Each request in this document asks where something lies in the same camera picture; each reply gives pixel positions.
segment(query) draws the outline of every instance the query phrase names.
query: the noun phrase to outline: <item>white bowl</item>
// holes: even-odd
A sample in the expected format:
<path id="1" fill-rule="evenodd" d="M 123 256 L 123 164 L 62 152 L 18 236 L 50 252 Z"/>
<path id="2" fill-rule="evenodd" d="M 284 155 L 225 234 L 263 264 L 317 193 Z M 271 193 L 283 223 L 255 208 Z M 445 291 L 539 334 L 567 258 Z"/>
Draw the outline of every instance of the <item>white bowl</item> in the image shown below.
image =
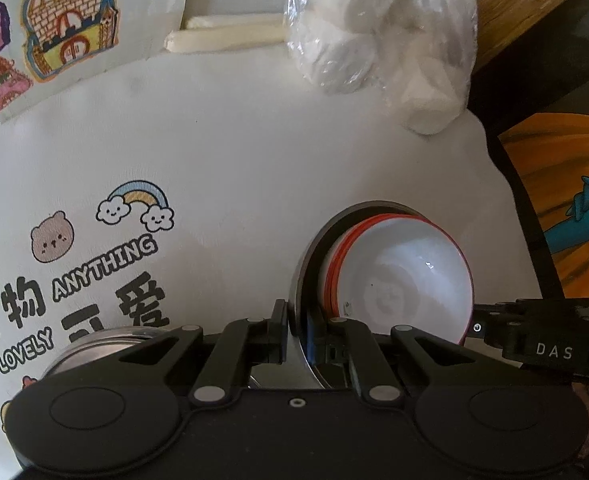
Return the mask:
<path id="1" fill-rule="evenodd" d="M 342 317 L 389 334 L 408 324 L 460 343 L 474 304 L 468 264 L 456 243 L 425 219 L 383 219 L 344 241 L 332 295 Z"/>

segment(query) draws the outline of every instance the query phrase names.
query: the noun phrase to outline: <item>screw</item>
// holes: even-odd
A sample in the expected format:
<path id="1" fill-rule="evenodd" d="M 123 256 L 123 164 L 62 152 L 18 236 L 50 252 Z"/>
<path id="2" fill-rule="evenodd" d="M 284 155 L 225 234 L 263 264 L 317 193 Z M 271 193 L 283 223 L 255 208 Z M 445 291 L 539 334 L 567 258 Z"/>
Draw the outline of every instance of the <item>screw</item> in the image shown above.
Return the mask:
<path id="1" fill-rule="evenodd" d="M 194 392 L 194 399 L 201 402 L 217 402 L 225 397 L 225 390 L 218 386 L 201 386 Z"/>
<path id="2" fill-rule="evenodd" d="M 290 399 L 290 406 L 293 408 L 302 408 L 306 404 L 307 402 L 305 402 L 305 399 Z"/>
<path id="3" fill-rule="evenodd" d="M 379 402 L 392 402 L 401 397 L 401 391 L 398 388 L 386 384 L 380 384 L 371 388 L 369 394 L 373 400 L 378 400 Z"/>

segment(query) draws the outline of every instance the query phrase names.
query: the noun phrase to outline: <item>clear plastic bag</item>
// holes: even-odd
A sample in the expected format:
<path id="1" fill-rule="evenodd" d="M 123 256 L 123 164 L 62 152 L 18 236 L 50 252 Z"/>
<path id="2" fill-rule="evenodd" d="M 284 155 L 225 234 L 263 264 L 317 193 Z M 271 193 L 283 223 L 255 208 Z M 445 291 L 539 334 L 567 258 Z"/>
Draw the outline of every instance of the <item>clear plastic bag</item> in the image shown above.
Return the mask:
<path id="1" fill-rule="evenodd" d="M 377 83 L 407 128 L 434 134 L 467 105 L 475 0 L 289 0 L 287 44 L 328 93 Z"/>

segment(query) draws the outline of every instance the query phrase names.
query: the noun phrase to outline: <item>smiling cloud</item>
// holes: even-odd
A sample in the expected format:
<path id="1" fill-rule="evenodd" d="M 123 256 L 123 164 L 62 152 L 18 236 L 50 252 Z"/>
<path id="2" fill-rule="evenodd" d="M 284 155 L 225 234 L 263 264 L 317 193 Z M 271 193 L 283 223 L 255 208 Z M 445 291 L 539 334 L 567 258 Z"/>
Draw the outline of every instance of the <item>smiling cloud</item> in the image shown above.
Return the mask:
<path id="1" fill-rule="evenodd" d="M 103 200 L 98 205 L 97 220 L 110 225 L 118 224 L 121 218 L 130 213 L 130 209 L 130 205 L 124 202 L 122 196 L 115 196 L 110 200 Z"/>
<path id="2" fill-rule="evenodd" d="M 148 212 L 141 216 L 141 222 L 150 233 L 156 231 L 170 231 L 174 227 L 174 211 L 169 207 L 161 208 L 158 205 L 150 206 Z"/>

